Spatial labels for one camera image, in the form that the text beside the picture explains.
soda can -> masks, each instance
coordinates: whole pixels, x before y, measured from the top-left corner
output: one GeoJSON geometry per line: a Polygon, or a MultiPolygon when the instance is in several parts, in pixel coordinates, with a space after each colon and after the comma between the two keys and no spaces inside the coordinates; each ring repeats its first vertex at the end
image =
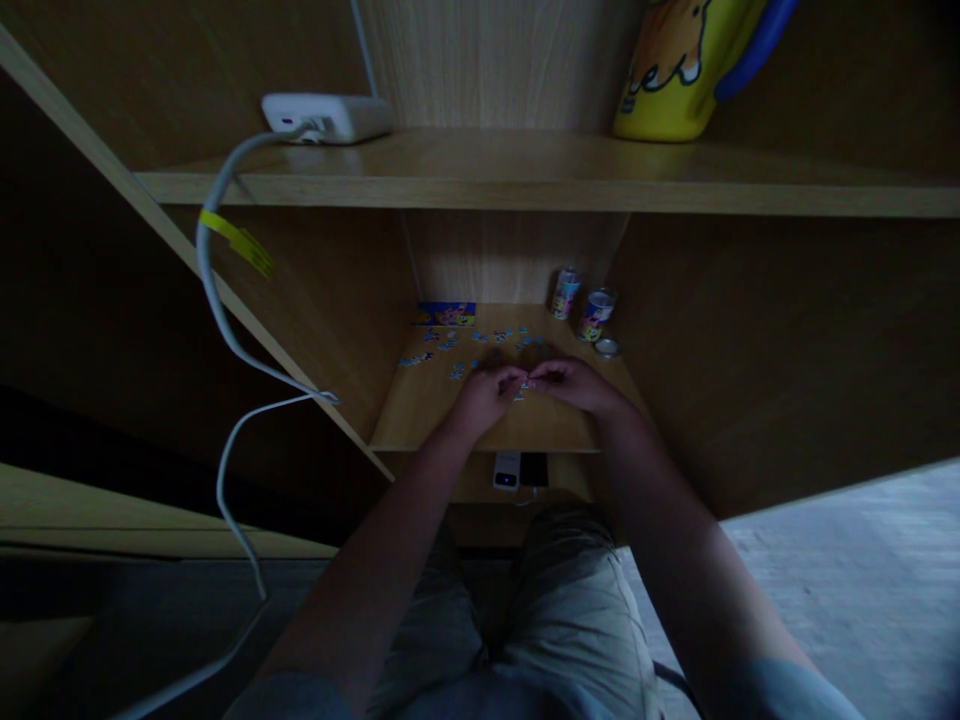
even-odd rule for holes
{"type": "Polygon", "coordinates": [[[572,265],[568,265],[560,271],[560,275],[557,277],[557,289],[553,292],[553,305],[550,308],[557,320],[566,320],[570,317],[570,311],[573,309],[573,299],[576,297],[582,281],[583,273],[572,265]]]}
{"type": "Polygon", "coordinates": [[[617,304],[617,293],[611,288],[599,288],[587,296],[586,307],[583,308],[583,317],[577,327],[577,340],[582,342],[596,342],[603,334],[603,326],[607,324],[613,313],[613,306],[617,304]]]}

shelf board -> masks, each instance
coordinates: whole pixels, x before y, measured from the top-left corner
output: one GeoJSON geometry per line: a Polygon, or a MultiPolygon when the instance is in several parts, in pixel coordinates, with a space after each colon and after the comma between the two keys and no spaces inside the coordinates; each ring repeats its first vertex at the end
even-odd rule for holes
{"type": "MultiPolygon", "coordinates": [[[[394,477],[398,477],[413,459],[413,453],[378,453],[380,460],[386,465],[394,477]]],[[[592,503],[593,493],[590,490],[587,468],[583,462],[584,455],[569,453],[550,453],[547,455],[547,476],[550,485],[539,488],[534,498],[533,490],[521,487],[517,492],[497,490],[493,487],[493,467],[496,462],[494,453],[475,452],[467,459],[466,467],[457,478],[450,502],[454,504],[490,503],[490,504],[517,504],[530,501],[531,503],[546,504],[552,502],[566,502],[582,500],[592,503]]]]}
{"type": "MultiPolygon", "coordinates": [[[[159,203],[200,205],[223,157],[136,173],[159,203]]],[[[557,130],[417,128],[353,147],[262,148],[227,204],[960,217],[955,180],[707,142],[557,130]]]]}
{"type": "MultiPolygon", "coordinates": [[[[370,448],[375,451],[409,452],[423,444],[450,410],[463,386],[462,381],[450,379],[454,363],[462,362],[466,366],[466,373],[469,373],[473,360],[482,360],[496,348],[501,351],[505,362],[533,369],[542,356],[533,347],[534,343],[525,346],[522,352],[516,350],[514,345],[522,344],[522,338],[525,337],[519,332],[521,327],[530,331],[527,337],[541,336],[562,354],[586,360],[638,407],[642,405],[623,358],[604,360],[592,345],[576,339],[570,323],[554,320],[546,307],[478,304],[476,327],[458,329],[459,343],[449,352],[437,348],[446,341],[448,329],[438,329],[439,342],[425,343],[423,338],[426,330],[411,327],[403,357],[432,352],[433,359],[419,365],[397,368],[370,448]],[[513,330],[513,335],[507,342],[497,344],[493,339],[493,331],[507,329],[513,330]],[[473,340],[471,336],[475,331],[487,334],[489,342],[473,340]]],[[[480,439],[477,450],[548,453],[600,451],[593,418],[587,413],[533,390],[525,390],[524,395],[525,399],[514,402],[506,416],[480,439]]]]}

khaki shorts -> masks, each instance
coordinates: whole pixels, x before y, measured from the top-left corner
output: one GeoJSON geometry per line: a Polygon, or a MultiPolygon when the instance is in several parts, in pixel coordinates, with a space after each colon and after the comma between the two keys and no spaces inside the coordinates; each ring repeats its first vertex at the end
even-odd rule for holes
{"type": "Polygon", "coordinates": [[[456,547],[441,530],[397,632],[367,717],[498,663],[579,684],[617,718],[661,716],[653,661],[613,540],[588,506],[554,506],[530,526],[502,647],[487,648],[456,547]]]}

person's left hand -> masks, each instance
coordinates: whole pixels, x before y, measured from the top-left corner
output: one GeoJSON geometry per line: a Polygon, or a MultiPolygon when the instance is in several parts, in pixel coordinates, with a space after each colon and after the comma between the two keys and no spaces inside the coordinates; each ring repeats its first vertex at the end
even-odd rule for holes
{"type": "Polygon", "coordinates": [[[476,443],[506,414],[526,379],[527,371],[512,365],[477,370],[463,384],[446,424],[453,432],[476,443]]]}

white power cord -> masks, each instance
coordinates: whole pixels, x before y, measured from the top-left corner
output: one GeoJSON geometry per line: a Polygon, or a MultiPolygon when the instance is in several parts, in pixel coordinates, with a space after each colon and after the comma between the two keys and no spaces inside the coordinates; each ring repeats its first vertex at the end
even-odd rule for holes
{"type": "MultiPolygon", "coordinates": [[[[288,133],[264,133],[240,143],[240,145],[238,145],[237,148],[230,153],[224,162],[223,167],[220,170],[220,174],[217,175],[216,182],[214,183],[213,188],[210,190],[210,194],[207,196],[206,202],[203,204],[203,209],[210,213],[216,213],[217,209],[220,207],[220,203],[223,201],[224,195],[226,195],[227,188],[230,186],[230,181],[233,179],[234,168],[248,152],[270,143],[282,142],[284,140],[295,140],[305,131],[315,129],[317,128],[314,123],[305,122],[296,130],[288,133]]],[[[111,720],[139,720],[139,718],[149,715],[157,708],[166,705],[174,698],[183,695],[188,690],[195,688],[200,683],[216,675],[236,656],[237,652],[240,650],[240,647],[246,641],[247,637],[260,620],[260,616],[263,615],[263,611],[266,609],[267,604],[270,602],[270,592],[267,589],[267,585],[263,580],[263,574],[260,570],[260,559],[257,557],[257,553],[250,544],[250,541],[247,540],[247,536],[244,535],[243,530],[240,529],[240,526],[237,525],[236,520],[233,519],[233,514],[230,512],[230,508],[227,507],[227,501],[224,497],[224,483],[226,482],[227,476],[227,461],[230,458],[230,451],[233,450],[233,443],[237,439],[237,434],[240,432],[240,428],[243,427],[247,420],[255,415],[259,415],[260,413],[283,407],[285,405],[291,405],[293,403],[300,402],[301,400],[310,400],[313,398],[332,404],[339,404],[340,402],[337,396],[333,393],[321,392],[319,390],[307,387],[306,385],[297,382],[292,377],[277,372],[269,365],[263,364],[256,358],[249,355],[243,349],[243,347],[241,347],[236,336],[233,334],[233,330],[230,328],[229,322],[227,321],[227,314],[223,308],[223,303],[220,300],[220,294],[217,292],[216,280],[214,279],[213,269],[210,266],[210,228],[202,223],[197,223],[196,240],[197,261],[200,266],[200,280],[203,282],[203,289],[206,292],[207,301],[210,303],[210,309],[213,311],[213,317],[217,322],[217,327],[220,329],[220,334],[223,336],[223,339],[226,341],[227,345],[234,352],[234,354],[237,355],[237,357],[239,357],[248,365],[252,365],[258,370],[262,370],[263,372],[267,373],[271,377],[274,377],[281,382],[285,382],[287,385],[295,387],[306,394],[295,398],[290,398],[289,400],[281,400],[280,402],[271,403],[270,405],[264,405],[261,408],[257,408],[256,410],[251,410],[248,412],[246,415],[240,418],[236,425],[233,426],[233,430],[230,432],[230,436],[227,438],[227,442],[223,446],[223,452],[220,454],[220,465],[217,468],[217,506],[220,508],[220,513],[223,515],[224,522],[227,524],[227,527],[230,528],[230,531],[234,534],[234,536],[237,538],[237,541],[243,547],[243,551],[247,554],[250,564],[253,567],[253,576],[257,583],[257,592],[260,595],[259,605],[257,605],[253,615],[243,626],[243,629],[236,636],[234,641],[230,644],[230,647],[227,648],[223,655],[216,660],[207,663],[203,667],[193,671],[189,675],[177,680],[174,683],[171,683],[163,690],[160,690],[150,697],[144,698],[138,703],[132,705],[126,710],[113,715],[111,720]]]]}
{"type": "MultiPolygon", "coordinates": [[[[227,188],[230,187],[230,182],[233,179],[234,169],[243,159],[243,157],[251,150],[255,150],[264,145],[283,142],[285,140],[296,140],[307,130],[316,129],[316,123],[304,122],[298,128],[291,130],[288,133],[263,133],[261,135],[255,135],[249,140],[244,140],[242,143],[237,145],[236,149],[234,149],[230,155],[227,156],[226,161],[223,163],[223,167],[220,168],[220,173],[217,175],[216,181],[213,183],[213,188],[211,188],[210,194],[207,195],[206,202],[203,203],[203,209],[209,213],[216,214],[217,210],[220,208],[220,203],[223,202],[224,195],[227,194],[227,188]]],[[[281,382],[285,382],[287,385],[295,387],[297,390],[307,393],[311,397],[331,403],[332,405],[338,405],[340,403],[340,399],[333,393],[321,392],[311,387],[307,387],[303,383],[297,382],[289,375],[284,375],[281,372],[277,372],[269,365],[265,365],[243,349],[236,336],[233,334],[233,330],[230,328],[230,323],[227,320],[227,312],[223,307],[223,302],[220,300],[220,293],[217,292],[217,283],[214,279],[213,268],[210,265],[210,228],[199,221],[197,222],[196,240],[197,262],[200,265],[200,280],[203,282],[203,290],[207,294],[207,302],[210,303],[210,309],[213,311],[213,318],[217,322],[217,327],[220,329],[220,334],[226,341],[227,346],[233,350],[233,353],[248,365],[252,365],[253,367],[257,368],[257,370],[262,370],[263,372],[267,373],[267,375],[270,375],[281,382]]]]}
{"type": "Polygon", "coordinates": [[[530,498],[529,500],[527,500],[525,503],[514,503],[514,506],[516,506],[516,507],[526,507],[527,505],[530,505],[531,503],[535,503],[536,501],[537,501],[537,486],[534,485],[534,486],[533,486],[533,497],[530,498]]]}

